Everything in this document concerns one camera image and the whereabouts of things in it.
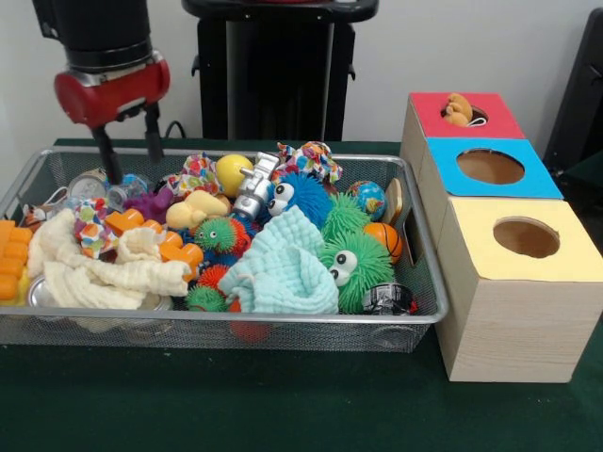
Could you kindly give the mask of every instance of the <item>light blue cloth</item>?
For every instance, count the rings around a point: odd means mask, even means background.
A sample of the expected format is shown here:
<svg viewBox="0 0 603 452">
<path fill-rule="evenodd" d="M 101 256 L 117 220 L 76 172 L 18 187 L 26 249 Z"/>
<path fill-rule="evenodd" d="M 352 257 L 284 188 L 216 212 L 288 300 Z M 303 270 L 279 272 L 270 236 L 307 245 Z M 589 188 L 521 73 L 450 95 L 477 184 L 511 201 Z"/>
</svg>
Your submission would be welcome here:
<svg viewBox="0 0 603 452">
<path fill-rule="evenodd" d="M 317 227 L 293 206 L 274 217 L 219 287 L 244 313 L 336 314 L 339 292 L 318 260 L 324 245 Z"/>
</svg>

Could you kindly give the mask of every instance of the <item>yellow ball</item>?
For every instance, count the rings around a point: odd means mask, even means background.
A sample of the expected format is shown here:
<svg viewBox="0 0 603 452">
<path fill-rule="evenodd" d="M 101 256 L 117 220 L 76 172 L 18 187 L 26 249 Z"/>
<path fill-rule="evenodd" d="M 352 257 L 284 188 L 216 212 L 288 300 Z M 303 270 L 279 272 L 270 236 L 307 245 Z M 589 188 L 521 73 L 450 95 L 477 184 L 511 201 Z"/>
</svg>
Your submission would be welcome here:
<svg viewBox="0 0 603 452">
<path fill-rule="evenodd" d="M 216 164 L 216 173 L 218 180 L 222 184 L 223 193 L 234 198 L 238 192 L 238 186 L 241 185 L 245 176 L 241 174 L 240 169 L 247 168 L 253 170 L 253 163 L 247 157 L 236 153 L 229 153 L 218 160 Z"/>
</svg>

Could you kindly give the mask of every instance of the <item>basketball toy ball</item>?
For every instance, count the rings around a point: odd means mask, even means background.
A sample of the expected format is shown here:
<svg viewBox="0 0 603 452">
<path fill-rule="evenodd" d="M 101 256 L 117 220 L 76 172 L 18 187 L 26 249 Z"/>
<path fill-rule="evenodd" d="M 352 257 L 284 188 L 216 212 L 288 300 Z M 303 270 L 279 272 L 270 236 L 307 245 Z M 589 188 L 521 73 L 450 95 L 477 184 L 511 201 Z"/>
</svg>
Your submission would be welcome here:
<svg viewBox="0 0 603 452">
<path fill-rule="evenodd" d="M 403 240 L 394 228 L 386 223 L 369 223 L 365 226 L 365 233 L 375 237 L 389 252 L 389 257 L 394 265 L 402 256 Z"/>
</svg>

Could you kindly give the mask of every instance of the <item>wooden block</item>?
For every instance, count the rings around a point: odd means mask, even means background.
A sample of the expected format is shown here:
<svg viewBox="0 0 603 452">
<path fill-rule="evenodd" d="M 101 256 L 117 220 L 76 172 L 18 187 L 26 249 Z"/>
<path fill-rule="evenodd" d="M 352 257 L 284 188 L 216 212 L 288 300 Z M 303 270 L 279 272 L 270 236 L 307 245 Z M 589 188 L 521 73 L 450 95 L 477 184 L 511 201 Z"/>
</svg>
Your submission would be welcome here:
<svg viewBox="0 0 603 452">
<path fill-rule="evenodd" d="M 603 259 L 569 204 L 451 198 L 438 256 L 451 380 L 571 379 L 603 310 Z"/>
<path fill-rule="evenodd" d="M 438 246 L 448 196 L 562 199 L 526 139 L 429 138 L 418 189 Z"/>
<path fill-rule="evenodd" d="M 398 178 L 392 179 L 392 182 L 389 183 L 385 190 L 385 197 L 387 198 L 387 208 L 381 221 L 395 227 L 404 206 L 402 183 Z"/>
<path fill-rule="evenodd" d="M 442 111 L 448 103 L 448 92 L 414 92 L 408 99 L 400 156 L 413 169 L 418 180 L 427 138 L 495 137 L 524 138 L 511 110 L 495 93 L 462 93 L 471 103 L 474 115 L 483 115 L 487 123 L 479 127 L 462 127 L 447 122 Z"/>
</svg>

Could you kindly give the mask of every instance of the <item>purple toy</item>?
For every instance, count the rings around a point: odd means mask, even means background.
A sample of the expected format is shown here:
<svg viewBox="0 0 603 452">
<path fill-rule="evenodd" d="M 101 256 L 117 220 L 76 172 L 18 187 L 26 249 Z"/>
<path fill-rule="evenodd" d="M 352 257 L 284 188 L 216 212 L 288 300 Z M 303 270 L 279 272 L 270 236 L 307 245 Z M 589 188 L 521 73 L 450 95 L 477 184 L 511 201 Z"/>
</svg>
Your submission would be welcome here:
<svg viewBox="0 0 603 452">
<path fill-rule="evenodd" d="M 144 219 L 154 219 L 159 224 L 166 222 L 166 212 L 173 201 L 173 193 L 163 186 L 157 194 L 142 195 L 140 198 L 126 200 L 123 207 L 138 210 Z"/>
</svg>

